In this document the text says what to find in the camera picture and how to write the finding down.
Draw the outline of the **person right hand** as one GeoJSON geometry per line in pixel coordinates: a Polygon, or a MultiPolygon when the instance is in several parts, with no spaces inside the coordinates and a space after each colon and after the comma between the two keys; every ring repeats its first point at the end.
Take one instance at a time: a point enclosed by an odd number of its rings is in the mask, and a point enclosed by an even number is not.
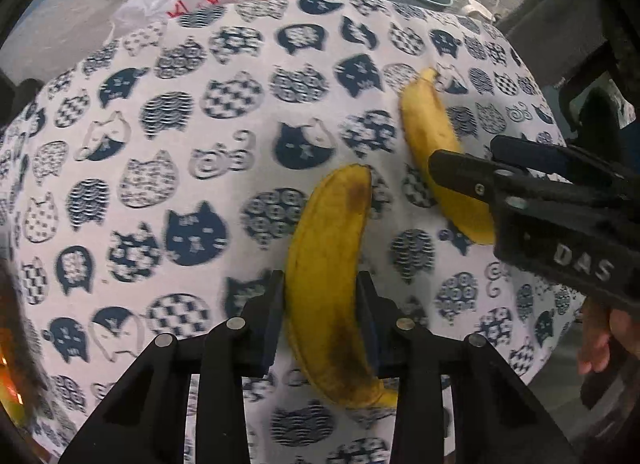
{"type": "Polygon", "coordinates": [[[626,311],[611,309],[593,298],[587,298],[582,306],[582,346],[577,355],[578,373],[586,375],[604,371],[611,360],[612,340],[638,358],[639,331],[639,322],[626,311]]]}

